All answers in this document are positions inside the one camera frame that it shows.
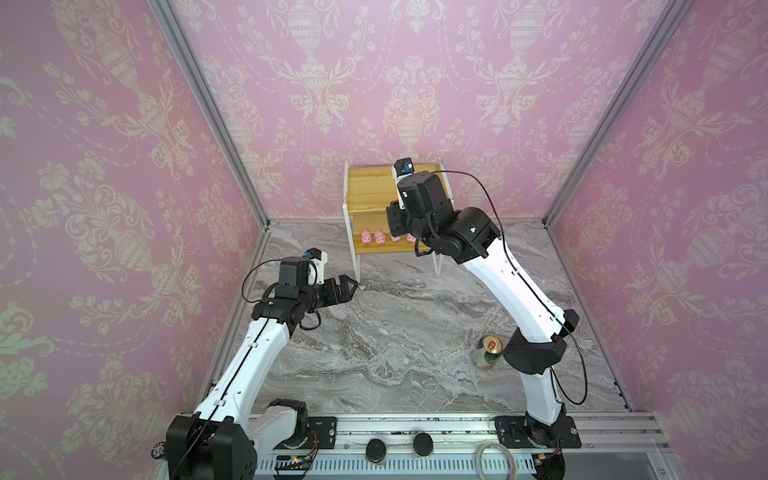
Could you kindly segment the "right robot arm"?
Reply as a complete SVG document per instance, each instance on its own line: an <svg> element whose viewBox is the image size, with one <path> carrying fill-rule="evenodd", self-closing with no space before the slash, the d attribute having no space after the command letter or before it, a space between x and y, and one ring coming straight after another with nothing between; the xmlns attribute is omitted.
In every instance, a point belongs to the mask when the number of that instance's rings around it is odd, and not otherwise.
<svg viewBox="0 0 768 480"><path fill-rule="evenodd" d="M578 324L578 314L560 308L543 293L510 253L502 229L487 213L476 207L455 209L437 173L395 172L393 177L397 198L386 209L391 234L414 237L418 256L452 258L507 310L516 329L502 356L523 381L526 434L536 446L563 446L570 429L553 367L564 356L565 339Z"/></svg>

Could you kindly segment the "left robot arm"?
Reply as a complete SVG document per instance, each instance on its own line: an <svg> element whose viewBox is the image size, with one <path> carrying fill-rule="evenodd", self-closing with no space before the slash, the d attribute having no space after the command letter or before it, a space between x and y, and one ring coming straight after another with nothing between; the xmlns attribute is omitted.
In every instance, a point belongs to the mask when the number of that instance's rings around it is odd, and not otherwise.
<svg viewBox="0 0 768 480"><path fill-rule="evenodd" d="M279 275L252 300L246 336L222 377L191 415L178 415L166 432L172 479L251 479L278 446L316 450L303 401L276 399L250 417L267 374L308 315L348 303L358 282L347 275L326 279L325 252L311 248L278 260Z"/></svg>

